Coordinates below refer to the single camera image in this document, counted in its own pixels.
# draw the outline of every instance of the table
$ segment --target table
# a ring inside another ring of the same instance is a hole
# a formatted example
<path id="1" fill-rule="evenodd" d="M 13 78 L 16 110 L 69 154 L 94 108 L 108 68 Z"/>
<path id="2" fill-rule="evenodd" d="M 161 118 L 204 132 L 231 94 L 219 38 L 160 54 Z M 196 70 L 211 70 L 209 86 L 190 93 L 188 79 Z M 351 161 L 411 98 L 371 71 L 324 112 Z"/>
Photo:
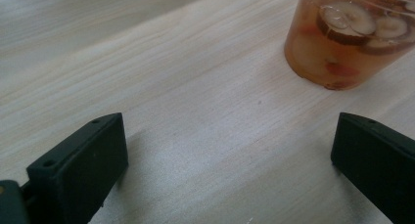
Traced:
<path id="1" fill-rule="evenodd" d="M 298 0 L 0 0 L 0 179 L 122 112 L 91 223 L 390 223 L 332 166 L 340 112 L 415 137 L 415 52 L 336 92 L 283 44 Z"/>

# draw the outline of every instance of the brown liquid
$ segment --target brown liquid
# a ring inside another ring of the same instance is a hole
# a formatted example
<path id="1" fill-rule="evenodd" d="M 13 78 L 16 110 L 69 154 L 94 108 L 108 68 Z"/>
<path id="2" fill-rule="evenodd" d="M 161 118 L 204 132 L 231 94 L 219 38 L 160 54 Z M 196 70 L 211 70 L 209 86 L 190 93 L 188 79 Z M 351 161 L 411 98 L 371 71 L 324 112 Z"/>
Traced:
<path id="1" fill-rule="evenodd" d="M 372 49 L 367 44 L 370 39 L 376 39 L 373 36 L 359 46 L 345 45 L 329 39 L 317 25 L 317 18 L 321 6 L 333 1 L 340 0 L 299 1 L 285 44 L 285 56 L 290 67 L 300 77 L 327 89 L 350 89 L 397 60 L 414 44 L 405 41 L 405 46 L 396 45 L 400 42 L 398 41 L 385 47 L 377 47 L 379 49 Z M 376 18 L 382 14 L 379 10 L 376 8 L 370 13 Z"/>

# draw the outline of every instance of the wood grain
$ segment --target wood grain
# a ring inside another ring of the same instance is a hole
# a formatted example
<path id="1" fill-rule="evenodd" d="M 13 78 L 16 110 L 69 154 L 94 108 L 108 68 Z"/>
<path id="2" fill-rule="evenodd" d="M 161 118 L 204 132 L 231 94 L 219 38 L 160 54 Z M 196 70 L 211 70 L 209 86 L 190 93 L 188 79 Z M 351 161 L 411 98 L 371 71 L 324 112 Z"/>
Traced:
<path id="1" fill-rule="evenodd" d="M 0 179 L 122 112 L 91 223 L 390 223 L 330 162 L 351 112 L 415 137 L 414 53 L 333 92 L 283 44 L 298 0 L 0 0 Z"/>

